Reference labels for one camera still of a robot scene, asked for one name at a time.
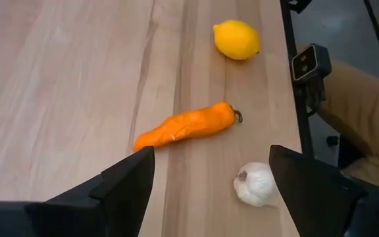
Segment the yellow lemon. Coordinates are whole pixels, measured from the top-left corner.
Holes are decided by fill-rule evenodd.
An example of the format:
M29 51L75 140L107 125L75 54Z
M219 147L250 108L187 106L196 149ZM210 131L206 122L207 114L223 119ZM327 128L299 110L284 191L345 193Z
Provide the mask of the yellow lemon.
M259 33L239 20L226 20L213 26L216 48L233 60L250 59L260 51Z

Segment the person's leg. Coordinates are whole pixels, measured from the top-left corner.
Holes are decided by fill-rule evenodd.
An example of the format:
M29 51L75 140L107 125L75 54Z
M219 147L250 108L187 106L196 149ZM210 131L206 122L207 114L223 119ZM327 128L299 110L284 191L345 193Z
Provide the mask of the person's leg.
M379 79L333 59L318 115L363 156L342 171L379 186Z

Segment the black chair base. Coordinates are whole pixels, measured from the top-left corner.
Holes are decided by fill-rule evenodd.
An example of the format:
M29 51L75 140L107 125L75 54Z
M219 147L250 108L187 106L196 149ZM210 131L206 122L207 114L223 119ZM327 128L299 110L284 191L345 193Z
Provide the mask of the black chair base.
M326 144L330 149L330 164L339 169L347 168L364 156L363 152L341 135L328 136Z

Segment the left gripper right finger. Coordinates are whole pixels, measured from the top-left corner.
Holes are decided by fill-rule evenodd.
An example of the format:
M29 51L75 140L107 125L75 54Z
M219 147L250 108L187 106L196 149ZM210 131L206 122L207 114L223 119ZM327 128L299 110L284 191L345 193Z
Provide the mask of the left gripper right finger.
M269 164L301 237L379 237L379 186L281 145Z

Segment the black metal table frame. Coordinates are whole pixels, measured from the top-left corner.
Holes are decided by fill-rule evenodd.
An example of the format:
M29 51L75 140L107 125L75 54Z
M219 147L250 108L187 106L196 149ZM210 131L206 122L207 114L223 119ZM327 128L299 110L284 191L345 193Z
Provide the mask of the black metal table frame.
M292 69L291 60L299 53L296 48L293 24L291 21L291 12L301 12L311 0L295 0L294 3L290 3L289 0L280 0L282 9L282 19L284 25L284 32L286 37L286 45L288 48L288 59L290 68L290 78L293 86L293 94L295 98L295 108L297 113L297 123L299 126L299 134L301 139L302 153L308 157L314 157L313 144L311 138L311 131L309 127L309 116L307 113L310 108L306 106L305 102L305 88L301 85L297 85L292 82Z

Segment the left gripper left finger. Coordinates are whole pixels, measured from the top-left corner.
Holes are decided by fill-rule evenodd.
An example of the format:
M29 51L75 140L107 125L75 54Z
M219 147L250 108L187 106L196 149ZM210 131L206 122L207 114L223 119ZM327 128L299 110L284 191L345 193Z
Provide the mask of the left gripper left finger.
M47 201L0 201L0 237L138 237L154 173L149 146Z

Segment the white garlic bulb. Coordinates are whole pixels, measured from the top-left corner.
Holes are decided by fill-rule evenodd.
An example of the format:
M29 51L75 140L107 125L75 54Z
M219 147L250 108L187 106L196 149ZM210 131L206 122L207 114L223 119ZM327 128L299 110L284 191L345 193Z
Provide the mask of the white garlic bulb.
M236 195L244 203L255 207L278 206L278 190L266 163L247 163L239 170L233 185Z

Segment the orange chili pepper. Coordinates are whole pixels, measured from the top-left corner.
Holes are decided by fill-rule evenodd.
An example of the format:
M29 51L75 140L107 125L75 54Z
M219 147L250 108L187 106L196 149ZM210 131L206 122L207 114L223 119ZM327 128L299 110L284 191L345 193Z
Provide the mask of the orange chili pepper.
M162 147L184 139L211 136L231 127L235 122L243 122L242 113L229 103L221 101L210 107L166 118L156 128L138 136L132 151L137 152L146 146Z

